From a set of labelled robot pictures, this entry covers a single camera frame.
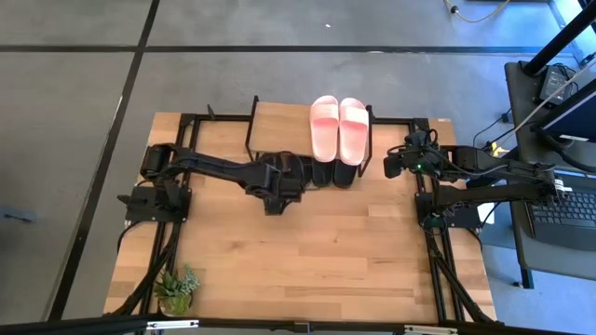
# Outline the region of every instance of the black stand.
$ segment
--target black stand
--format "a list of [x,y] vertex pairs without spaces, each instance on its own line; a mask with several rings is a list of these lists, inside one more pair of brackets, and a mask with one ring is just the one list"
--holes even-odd
[[596,19],[596,1],[590,2],[577,16],[523,67],[527,75],[535,75],[580,35]]
[[534,279],[532,278],[532,271],[524,269],[520,266],[521,270],[521,282],[515,282],[513,285],[526,288],[526,289],[534,289]]

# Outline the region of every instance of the wire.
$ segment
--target wire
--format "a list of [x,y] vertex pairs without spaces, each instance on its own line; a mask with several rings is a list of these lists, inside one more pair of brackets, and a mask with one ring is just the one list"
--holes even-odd
[[484,228],[484,224],[486,224],[486,222],[488,221],[488,218],[491,216],[491,214],[493,214],[494,210],[502,203],[503,203],[502,201],[498,201],[496,204],[494,204],[493,209],[491,209],[491,211],[489,211],[488,214],[486,214],[486,217],[482,221],[481,229]]
[[[509,108],[505,113],[509,113],[511,111],[511,109]],[[496,125],[499,121],[501,121],[501,118],[499,117],[498,119],[496,119],[489,127],[486,127],[485,129],[479,131],[476,133],[476,135],[474,135],[474,139],[472,140],[472,146],[476,147],[476,138],[478,137],[478,135],[480,135],[481,133],[483,133],[484,131],[490,129],[492,126]]]
[[476,237],[476,240],[478,241],[478,244],[481,246],[481,251],[482,251],[481,237],[478,236],[478,234],[476,234],[476,232],[474,232],[474,230],[472,228],[467,228],[466,230],[469,231],[469,233],[472,234],[472,236]]
[[134,184],[135,187],[139,187],[141,185],[143,185],[144,183],[149,182],[149,180],[143,180],[143,181],[139,181],[136,184]]
[[[491,209],[491,211],[488,212],[488,214],[486,215],[486,217],[484,218],[484,220],[481,223],[481,229],[484,228],[484,224],[486,224],[486,222],[488,221],[488,218],[491,216],[491,214],[493,214],[494,210],[501,205],[503,202],[499,201],[496,204],[494,204],[493,209]],[[480,234],[477,234],[472,228],[467,228],[467,230],[474,236],[476,237],[476,239],[478,240],[478,244],[481,246],[481,251],[482,251],[482,240],[480,237]]]
[[507,164],[502,164],[500,166],[496,166],[496,167],[491,167],[487,170],[481,171],[481,172],[470,172],[470,171],[465,171],[464,169],[460,168],[459,166],[457,166],[456,164],[452,163],[449,158],[443,156],[442,154],[440,154],[438,151],[436,151],[435,149],[432,148],[425,148],[426,150],[428,150],[430,153],[440,157],[440,159],[442,159],[443,161],[445,161],[447,164],[449,164],[452,168],[458,170],[459,172],[465,173],[469,176],[474,176],[474,177],[481,177],[484,176],[485,174],[488,173],[492,173],[497,171],[500,168],[506,168],[508,165]]
[[[526,126],[530,126],[530,125],[532,125],[532,124],[534,124],[534,123],[536,123],[536,122],[537,122],[537,121],[530,121],[530,122],[528,122],[528,123],[527,123],[527,124],[525,124],[525,125],[526,125]],[[482,150],[483,150],[483,149],[490,148],[490,146],[489,146],[489,145],[491,145],[492,143],[496,143],[497,141],[499,141],[499,140],[503,139],[503,138],[505,137],[505,135],[507,135],[507,134],[508,134],[508,133],[510,133],[511,131],[513,131],[513,128],[511,128],[510,130],[508,130],[508,131],[504,132],[503,134],[499,135],[499,136],[498,136],[496,139],[494,139],[494,140],[490,141],[488,145],[485,145],[485,146],[482,148]]]
[[136,226],[137,224],[141,223],[140,221],[134,221],[133,223],[130,224],[130,226],[126,227],[122,233],[120,233],[120,236],[118,237],[118,244],[116,245],[116,249],[115,252],[116,254],[120,251],[120,245],[122,244],[122,239],[124,238],[124,235],[127,234],[127,232],[132,229],[134,226]]
[[[435,134],[434,140],[432,140],[432,137],[430,136],[430,134]],[[439,133],[437,132],[436,129],[430,129],[429,131],[427,131],[427,135],[425,136],[425,141],[430,141],[431,144],[437,144],[438,140],[439,140]]]
[[594,66],[594,64],[596,64],[596,61],[592,61],[588,66],[583,68],[580,72],[578,72],[577,74],[574,74],[574,76],[571,77],[571,79],[567,80],[561,87],[559,87],[557,90],[555,90],[548,98],[546,98],[546,99],[544,99],[544,101],[540,102],[540,104],[528,116],[526,116],[523,119],[523,121],[521,121],[515,128],[513,128],[512,133],[503,140],[503,142],[501,143],[501,146],[503,146],[503,144],[505,144],[507,141],[509,141],[509,139],[511,139],[511,137],[513,135],[515,135],[516,132],[520,131],[520,129],[532,118],[532,116],[534,116],[534,114],[538,113],[538,111],[540,111],[540,109],[545,104],[547,104],[547,102],[549,102],[552,98],[556,97],[559,93],[561,93],[561,91],[564,90],[569,84],[575,82],[577,77],[579,77],[582,73],[584,73],[589,68]]
[[452,12],[453,14],[456,14],[456,15],[457,15],[458,17],[460,17],[462,20],[464,20],[464,21],[466,21],[466,22],[469,22],[469,23],[478,23],[478,22],[484,21],[484,20],[486,20],[486,19],[488,19],[488,18],[492,17],[492,16],[493,16],[493,15],[495,15],[496,13],[500,12],[501,10],[503,10],[503,8],[505,8],[505,6],[506,6],[506,5],[507,5],[507,4],[508,4],[508,3],[509,3],[511,0],[507,0],[507,1],[505,1],[503,4],[501,4],[501,6],[497,7],[497,8],[496,8],[496,9],[495,9],[495,10],[494,10],[494,11],[493,11],[491,14],[489,14],[489,15],[487,15],[487,16],[485,16],[485,17],[481,18],[481,19],[477,19],[477,20],[472,20],[472,19],[469,19],[469,18],[465,17],[464,15],[462,15],[462,14],[459,12],[459,8],[458,8],[457,6],[454,6],[454,4],[452,4],[452,3],[451,3],[451,1],[449,1],[449,0],[443,0],[443,1],[445,1],[445,3],[446,3],[446,4],[447,4],[449,7],[451,7],[451,8],[450,8],[451,12]]
[[[567,80],[571,79],[577,73],[576,70],[574,70],[574,69],[570,68],[569,66],[567,66],[563,63],[560,63],[560,62],[555,63],[552,66],[558,68],[559,71],[561,72],[561,74],[564,75]],[[576,93],[577,93],[577,91],[579,90],[579,85],[576,82],[573,82],[572,85],[576,88]]]
[[397,153],[394,153],[394,151],[396,151],[396,150],[398,150],[398,149],[403,149],[403,148],[405,148],[405,147],[407,147],[407,145],[405,145],[405,144],[402,144],[402,145],[397,145],[397,146],[394,146],[393,148],[389,148],[389,150],[387,150],[387,155],[390,155],[390,154],[397,154]]

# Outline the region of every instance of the metal frame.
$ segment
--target metal frame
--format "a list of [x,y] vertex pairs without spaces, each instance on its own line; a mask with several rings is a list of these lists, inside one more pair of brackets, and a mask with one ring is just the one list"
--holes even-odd
[[[258,101],[258,97],[255,96],[254,100],[253,100],[253,106],[256,105],[257,101]],[[250,151],[247,143],[250,142],[251,123],[254,119],[254,113],[248,114],[248,115],[246,115],[246,114],[244,114],[244,115],[235,115],[235,114],[217,115],[210,108],[210,106],[208,107],[208,110],[209,110],[208,114],[182,114],[181,115],[181,122],[180,122],[181,125],[179,127],[178,136],[177,136],[177,140],[176,140],[177,145],[179,145],[180,143],[183,142],[183,134],[186,130],[186,127],[188,126],[184,122],[185,117],[189,117],[189,116],[194,117],[193,132],[192,132],[192,138],[191,138],[191,143],[190,143],[191,148],[196,148],[198,132],[200,130],[201,121],[249,122],[249,127],[247,129],[247,137],[245,139],[245,149],[247,150],[247,153],[250,154],[251,151]],[[421,118],[380,117],[380,118],[374,118],[372,124],[373,125],[405,126],[408,128],[409,133],[415,132],[418,128],[428,128],[428,120],[421,119]],[[185,174],[183,176],[183,185],[188,185],[189,179],[190,179],[190,174],[189,173]],[[426,186],[425,186],[425,181],[422,178],[422,176],[416,175],[416,184],[417,184],[416,192],[422,193],[425,191]],[[161,249],[161,246],[163,244],[163,237],[164,237],[163,234],[165,232],[165,224],[166,223],[164,223],[164,222],[160,222],[158,225],[158,229],[156,231],[156,237],[154,240],[153,250],[152,250],[152,258],[150,261],[150,266],[151,266],[151,264],[156,262],[156,258],[158,257],[158,254],[159,254],[158,251]],[[448,266],[450,267],[450,269],[453,272],[455,272],[454,256],[453,256],[453,251],[452,251],[452,246],[451,246],[451,240],[449,237],[449,231],[448,231],[448,229],[446,229],[445,231],[443,231],[441,229],[440,234],[441,234],[441,238],[442,238],[441,241],[442,241],[442,246],[443,246],[443,250],[444,250],[444,258],[445,258]],[[432,279],[433,292],[435,295],[435,308],[437,311],[437,316],[438,316],[439,322],[444,322],[444,321],[447,321],[447,315],[445,312],[444,297],[442,295],[442,290],[441,290],[440,267],[437,265],[435,258],[432,256],[433,251],[431,250],[431,247],[430,247],[430,239],[433,237],[429,236],[428,234],[425,234],[425,238],[426,238],[426,242],[427,242],[428,260],[429,260],[430,269],[431,269],[430,273],[431,273],[431,279]],[[168,260],[168,263],[167,263],[168,271],[173,270],[175,257],[176,257],[176,248],[174,249],[170,259]],[[149,288],[148,292],[145,293],[145,296],[142,300],[142,309],[140,310],[141,315],[149,312],[148,306],[150,304],[151,291],[152,290]],[[463,305],[462,305],[462,302],[459,301],[459,299],[457,298],[453,288],[452,288],[452,299],[453,299],[454,310],[455,310],[455,320],[456,321],[464,321]],[[217,323],[220,324],[220,326],[218,326],[218,327],[284,328],[284,329],[290,329],[290,328],[288,326],[282,327],[281,325],[292,324],[291,329],[295,332],[309,332],[314,328],[320,328],[321,325],[325,325],[324,328],[329,328],[329,329],[334,329],[334,330],[361,329],[361,330],[372,330],[372,331],[375,331],[376,329],[386,328],[387,325],[391,325],[390,327],[392,329],[404,327],[404,324],[397,324],[397,323],[396,324],[354,323],[353,326],[355,328],[348,328],[349,323],[339,323],[339,322],[328,322],[328,323],[319,323],[319,322],[310,322],[310,321],[286,322],[286,321],[263,321],[263,320],[249,320],[249,319],[247,319],[247,320],[218,319]]]
[[[577,2],[579,3],[579,5],[581,6],[582,9],[585,9],[588,4],[592,1],[590,0],[577,0]],[[592,26],[592,30],[596,33],[596,22],[592,22],[590,24]]]
[[[252,126],[254,124],[254,116],[257,113],[257,105],[259,104],[259,96],[254,96],[254,98],[252,99],[252,107],[251,107],[251,114],[250,114],[250,120],[249,120],[249,130],[246,133],[246,139],[244,140],[244,148],[246,149],[247,153],[249,154],[249,158],[251,159],[251,162],[254,162],[255,159],[258,159],[261,152],[259,151],[254,151],[251,148],[251,136],[252,136]],[[366,112],[368,112],[369,114],[369,124],[372,125],[374,123],[374,114],[373,114],[373,107],[371,105],[367,105],[366,107]],[[211,107],[209,105],[207,105],[207,109],[209,111],[209,115],[210,118],[212,120],[216,119],[215,116],[215,112],[211,109]],[[368,167],[369,163],[371,163],[371,159],[373,158],[373,128],[369,127],[369,139],[367,141],[367,150],[368,150],[368,156],[366,157],[366,159],[360,164],[358,165],[358,176],[359,178],[361,178],[364,175],[364,171],[366,171],[366,168]]]

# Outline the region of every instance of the slide sandal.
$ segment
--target slide sandal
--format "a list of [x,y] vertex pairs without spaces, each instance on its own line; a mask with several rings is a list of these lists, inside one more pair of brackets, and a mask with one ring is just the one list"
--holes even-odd
[[339,106],[339,155],[333,183],[347,188],[354,181],[358,165],[364,160],[369,139],[369,113],[362,102],[345,98]]
[[313,183],[327,186],[332,180],[337,156],[339,109],[337,99],[323,96],[310,107],[310,138],[313,147]]

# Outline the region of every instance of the cable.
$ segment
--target cable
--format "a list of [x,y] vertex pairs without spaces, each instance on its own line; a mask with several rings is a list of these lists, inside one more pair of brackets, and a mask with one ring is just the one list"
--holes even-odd
[[[569,66],[567,66],[567,65],[565,65],[563,63],[560,63],[560,62],[559,63],[555,63],[552,66],[554,66],[557,69],[559,69],[559,72],[561,72],[561,74],[564,75],[567,80],[571,79],[577,73],[576,70],[574,70],[574,69],[570,68]],[[576,88],[576,93],[577,93],[577,91],[579,90],[579,85],[576,82],[573,82],[572,84]]]
[[136,184],[134,184],[134,186],[135,186],[135,187],[138,187],[138,186],[141,186],[141,185],[143,185],[143,184],[144,184],[144,183],[146,183],[146,182],[149,182],[149,181],[148,181],[148,180],[139,181],[139,182],[137,182]]
[[[432,137],[430,136],[430,134],[435,134],[434,140],[432,140]],[[437,132],[436,129],[429,129],[427,131],[427,135],[425,136],[425,141],[430,141],[430,144],[437,144],[438,140],[439,140],[439,132]]]
[[515,133],[518,132],[532,118],[532,116],[534,116],[534,114],[536,114],[538,111],[540,111],[540,109],[545,104],[547,104],[547,102],[549,102],[552,98],[556,97],[559,93],[561,93],[561,91],[564,90],[569,84],[575,82],[577,77],[579,77],[582,73],[584,73],[589,68],[594,66],[594,64],[596,64],[596,61],[591,62],[588,66],[583,68],[580,72],[578,72],[577,74],[574,74],[574,76],[571,77],[571,79],[567,80],[561,87],[559,87],[557,90],[555,90],[548,98],[546,98],[546,99],[544,99],[544,101],[540,102],[540,104],[528,116],[526,116],[526,118],[524,118],[523,121],[521,121],[521,123],[519,123],[515,128],[513,128],[512,134],[510,134],[503,140],[503,142],[501,143],[501,146],[503,146],[503,144],[505,144],[507,141],[509,141],[509,139],[511,139],[511,137],[513,135],[515,135]]
[[476,234],[476,232],[474,232],[474,230],[472,228],[467,228],[467,231],[469,231],[470,234],[472,234],[472,236],[474,236],[476,238],[476,240],[478,241],[478,244],[481,246],[481,251],[482,251],[482,240],[481,237],[478,236],[478,234]]
[[442,154],[440,154],[438,151],[436,151],[435,149],[432,148],[425,148],[427,151],[429,151],[430,153],[440,157],[440,159],[442,159],[443,161],[445,161],[447,164],[449,164],[452,168],[458,170],[459,172],[465,173],[468,176],[474,176],[474,177],[481,177],[484,176],[485,174],[488,173],[492,173],[497,171],[500,168],[506,168],[508,165],[507,164],[502,164],[500,166],[496,166],[496,167],[491,167],[487,170],[481,171],[481,172],[469,172],[469,171],[465,171],[464,169],[460,168],[459,166],[455,165],[454,163],[452,163],[449,158],[443,156]]
[[134,221],[133,223],[130,224],[130,226],[126,227],[122,233],[120,233],[120,236],[118,237],[118,244],[116,245],[116,250],[115,253],[117,254],[118,251],[120,251],[120,245],[122,244],[122,239],[124,238],[124,235],[127,234],[127,232],[132,229],[134,226],[136,226],[137,224],[141,223],[140,221]]
[[389,150],[387,150],[387,155],[397,154],[397,153],[394,153],[394,151],[396,151],[398,149],[403,149],[403,148],[406,148],[406,147],[407,147],[407,145],[402,144],[402,145],[394,146],[393,148],[389,148]]
[[[530,125],[532,125],[532,124],[534,124],[534,123],[536,123],[536,122],[537,122],[537,121],[530,121],[530,122],[526,123],[525,125],[526,125],[526,126],[530,126]],[[487,148],[490,148],[490,146],[489,146],[489,145],[491,145],[492,143],[496,143],[497,141],[499,141],[499,140],[503,139],[503,138],[505,137],[505,135],[507,135],[507,134],[508,134],[508,133],[510,133],[511,131],[513,131],[513,128],[511,128],[510,130],[508,130],[508,131],[504,132],[503,134],[499,135],[499,136],[498,136],[496,139],[494,139],[494,140],[490,141],[488,145],[485,145],[485,146],[482,148],[482,150],[484,150],[484,149],[487,149]]]
[[153,286],[154,281],[156,280],[157,275],[166,264],[166,261],[171,257],[174,253],[174,249],[176,247],[176,236],[179,235],[181,229],[181,225],[179,223],[174,223],[172,226],[171,233],[169,234],[169,240],[166,246],[163,247],[159,256],[157,256],[156,261],[149,266],[147,269],[147,273],[142,278],[141,282],[137,285],[137,287],[130,293],[130,295],[125,299],[124,303],[118,307],[115,311],[111,312],[111,315],[130,315],[134,311],[134,308],[137,306],[141,298],[144,296],[147,289],[151,289]]
[[474,135],[474,139],[472,140],[472,146],[473,147],[476,147],[476,138],[478,137],[478,135],[480,135],[484,131],[490,129],[492,126],[496,125],[499,121],[501,121],[501,118],[500,117],[498,119],[496,119],[489,127],[486,127],[485,129],[477,132],[476,135]]
[[[488,214],[486,215],[486,217],[484,218],[484,220],[481,223],[481,229],[484,228],[484,224],[486,224],[486,222],[488,221],[488,218],[491,216],[491,214],[493,214],[494,210],[501,205],[503,202],[499,201],[496,204],[494,204],[493,209],[491,209],[491,211],[488,212]],[[474,236],[476,237],[476,239],[478,240],[478,244],[481,246],[481,251],[482,251],[482,240],[479,234],[477,234],[472,228],[467,228],[467,230]]]
[[465,17],[464,15],[462,15],[462,14],[459,12],[459,8],[458,8],[457,6],[454,6],[454,4],[452,4],[452,3],[451,3],[451,1],[449,1],[449,0],[443,0],[443,1],[445,1],[445,3],[446,3],[446,4],[447,4],[449,7],[451,7],[451,8],[450,8],[450,10],[451,10],[451,13],[452,13],[452,14],[456,14],[458,17],[460,17],[462,20],[464,20],[464,21],[466,21],[466,22],[469,22],[469,23],[478,23],[478,22],[484,21],[484,20],[486,20],[486,19],[488,19],[488,18],[492,17],[492,16],[493,16],[493,15],[495,15],[496,13],[500,12],[501,10],[503,10],[503,8],[505,8],[505,6],[506,6],[506,5],[507,5],[507,4],[508,4],[508,3],[509,3],[511,0],[506,0],[506,1],[505,1],[503,4],[501,4],[501,6],[497,7],[497,8],[496,8],[496,9],[495,9],[495,10],[494,10],[494,11],[493,11],[491,14],[489,14],[489,15],[487,15],[487,16],[485,16],[485,17],[481,18],[481,19],[477,19],[477,20],[468,19],[467,17]]
[[501,205],[503,202],[499,201],[496,204],[494,204],[493,209],[491,209],[491,211],[488,212],[488,214],[486,214],[486,217],[484,218],[484,220],[481,223],[481,229],[484,228],[484,224],[486,224],[486,222],[488,221],[488,218],[491,216],[491,214],[493,214],[494,210]]

